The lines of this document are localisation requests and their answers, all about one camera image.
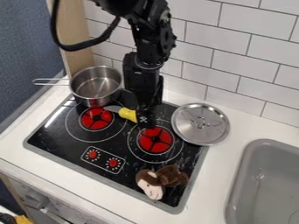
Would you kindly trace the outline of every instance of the red knob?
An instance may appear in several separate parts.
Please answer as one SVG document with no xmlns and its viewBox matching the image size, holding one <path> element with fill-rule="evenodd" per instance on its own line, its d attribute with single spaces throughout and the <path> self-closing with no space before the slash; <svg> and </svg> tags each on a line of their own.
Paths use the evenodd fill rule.
<svg viewBox="0 0 299 224">
<path fill-rule="evenodd" d="M 88 156 L 90 157 L 90 158 L 97 158 L 98 157 L 98 152 L 96 152 L 96 151 L 90 151 L 89 152 L 89 154 L 88 154 Z"/>
<path fill-rule="evenodd" d="M 116 167 L 117 166 L 117 160 L 116 159 L 111 159 L 110 161 L 109 161 L 109 165 L 110 165 L 110 167 Z"/>
</svg>

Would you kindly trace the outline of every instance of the toy stove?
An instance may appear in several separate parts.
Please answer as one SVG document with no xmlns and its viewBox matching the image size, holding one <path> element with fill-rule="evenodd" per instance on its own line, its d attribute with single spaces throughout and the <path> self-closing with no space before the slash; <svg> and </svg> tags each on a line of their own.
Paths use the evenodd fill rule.
<svg viewBox="0 0 299 224">
<path fill-rule="evenodd" d="M 184 142 L 171 129 L 176 107 L 156 107 L 156 127 L 145 129 L 103 108 L 67 99 L 25 140 L 25 147 L 153 206 L 177 214 L 187 201 L 206 148 Z M 178 165 L 187 186 L 166 188 L 160 201 L 147 198 L 135 181 L 142 169 Z"/>
</svg>

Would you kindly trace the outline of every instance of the stainless steel pot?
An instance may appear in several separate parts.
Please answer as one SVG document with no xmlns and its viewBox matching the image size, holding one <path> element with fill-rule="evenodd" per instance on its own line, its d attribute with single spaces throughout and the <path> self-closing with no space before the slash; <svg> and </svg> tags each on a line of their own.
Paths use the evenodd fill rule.
<svg viewBox="0 0 299 224">
<path fill-rule="evenodd" d="M 34 85 L 66 86 L 53 81 L 59 79 L 36 79 Z M 93 66 L 76 73 L 68 85 L 78 103 L 89 108 L 103 107 L 117 99 L 122 91 L 122 75 L 110 66 Z"/>
</svg>

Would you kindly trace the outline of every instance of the yellow object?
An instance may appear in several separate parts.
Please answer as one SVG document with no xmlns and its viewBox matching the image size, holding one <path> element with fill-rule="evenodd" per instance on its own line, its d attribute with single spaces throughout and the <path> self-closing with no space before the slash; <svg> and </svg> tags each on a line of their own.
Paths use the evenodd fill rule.
<svg viewBox="0 0 299 224">
<path fill-rule="evenodd" d="M 17 224 L 33 224 L 33 222 L 29 221 L 26 217 L 22 216 L 16 216 L 15 221 Z"/>
<path fill-rule="evenodd" d="M 135 110 L 131 110 L 128 108 L 121 108 L 118 114 L 120 117 L 128 119 L 133 123 L 138 123 Z"/>
</svg>

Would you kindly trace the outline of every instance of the white countertop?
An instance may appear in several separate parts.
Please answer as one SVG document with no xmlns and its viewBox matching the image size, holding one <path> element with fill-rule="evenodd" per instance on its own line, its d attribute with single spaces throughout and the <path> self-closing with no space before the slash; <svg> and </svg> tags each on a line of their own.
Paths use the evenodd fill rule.
<svg viewBox="0 0 299 224">
<path fill-rule="evenodd" d="M 201 102 L 183 94 L 164 92 L 163 99 L 177 105 Z M 231 133 L 208 150 L 184 211 L 169 214 L 23 147 L 24 139 L 69 94 L 65 87 L 53 87 L 0 136 L 0 172 L 108 223 L 224 224 L 226 200 L 245 146 L 256 139 L 270 138 L 299 147 L 299 129 L 215 105 L 229 118 Z"/>
</svg>

